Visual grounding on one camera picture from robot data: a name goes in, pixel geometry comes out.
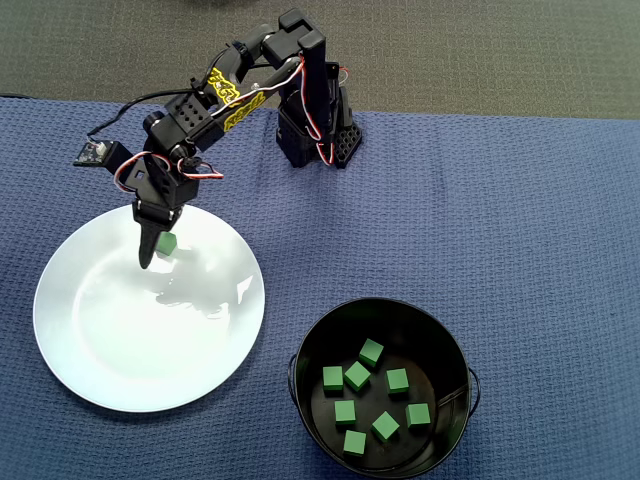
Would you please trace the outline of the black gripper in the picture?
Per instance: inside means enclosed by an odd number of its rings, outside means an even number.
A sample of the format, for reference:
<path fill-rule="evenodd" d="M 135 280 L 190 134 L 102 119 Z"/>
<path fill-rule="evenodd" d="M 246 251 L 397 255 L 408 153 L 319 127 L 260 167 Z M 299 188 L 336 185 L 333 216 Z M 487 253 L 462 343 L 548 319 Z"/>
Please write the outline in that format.
<path fill-rule="evenodd" d="M 173 225 L 183 206 L 197 196 L 199 181 L 180 174 L 159 155 L 147 153 L 130 169 L 128 187 L 136 196 L 132 202 L 134 219 L 153 222 L 140 225 L 138 263 L 141 269 L 147 269 L 165 231 L 154 223 Z"/>

